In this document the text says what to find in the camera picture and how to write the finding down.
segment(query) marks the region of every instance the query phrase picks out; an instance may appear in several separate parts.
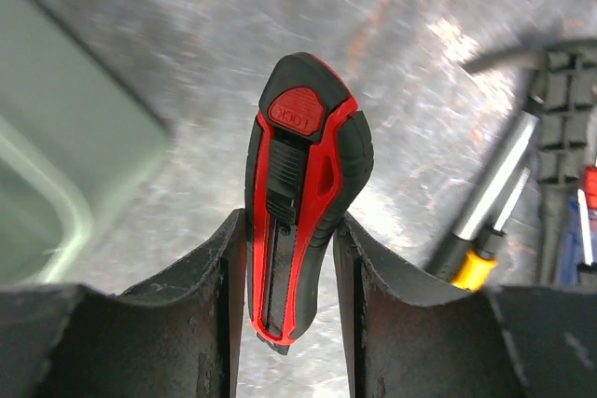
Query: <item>stained metal surface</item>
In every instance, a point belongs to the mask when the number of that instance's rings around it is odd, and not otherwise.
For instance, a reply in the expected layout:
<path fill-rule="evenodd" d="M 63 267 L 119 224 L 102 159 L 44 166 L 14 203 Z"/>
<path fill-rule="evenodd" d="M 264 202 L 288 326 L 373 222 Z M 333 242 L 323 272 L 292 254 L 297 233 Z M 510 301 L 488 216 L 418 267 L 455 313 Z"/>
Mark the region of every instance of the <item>stained metal surface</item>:
<path fill-rule="evenodd" d="M 456 216 L 506 122 L 523 72 L 474 78 L 459 64 L 520 43 L 597 33 L 594 0 L 45 0 L 167 120 L 160 174 L 69 275 L 122 291 L 196 247 L 243 205 L 257 100 L 275 62 L 310 51 L 343 76 L 373 134 L 371 180 L 351 208 L 380 242 L 422 265 Z M 507 225 L 491 281 L 532 278 L 538 193 Z M 287 357 L 245 317 L 238 394 L 347 396 L 336 281 Z"/>

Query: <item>red tool handle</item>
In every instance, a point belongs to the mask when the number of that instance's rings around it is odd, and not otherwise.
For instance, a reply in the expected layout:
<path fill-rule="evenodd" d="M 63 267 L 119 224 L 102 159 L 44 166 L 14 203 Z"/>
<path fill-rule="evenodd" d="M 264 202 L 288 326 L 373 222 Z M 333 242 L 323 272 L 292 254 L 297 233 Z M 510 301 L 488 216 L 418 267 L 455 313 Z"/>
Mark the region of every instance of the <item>red tool handle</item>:
<path fill-rule="evenodd" d="M 327 244 L 373 168 L 368 123 L 308 53 L 278 61 L 259 100 L 245 176 L 251 322 L 286 353 L 312 323 Z"/>

